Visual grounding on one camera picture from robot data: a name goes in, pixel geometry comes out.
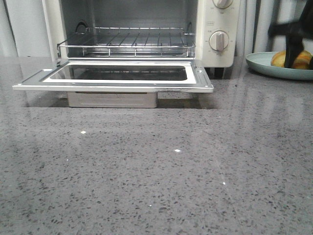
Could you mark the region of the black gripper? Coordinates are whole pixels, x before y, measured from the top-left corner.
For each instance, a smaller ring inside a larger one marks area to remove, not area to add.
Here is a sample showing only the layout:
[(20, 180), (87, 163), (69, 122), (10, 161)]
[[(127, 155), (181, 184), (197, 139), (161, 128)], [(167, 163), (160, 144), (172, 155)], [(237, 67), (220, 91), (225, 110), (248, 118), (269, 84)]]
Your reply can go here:
[(285, 68), (291, 68), (304, 50), (303, 39), (313, 39), (313, 1), (307, 0), (303, 11), (297, 20), (287, 23), (274, 23), (268, 29), (268, 36), (285, 36), (286, 39), (286, 57)]

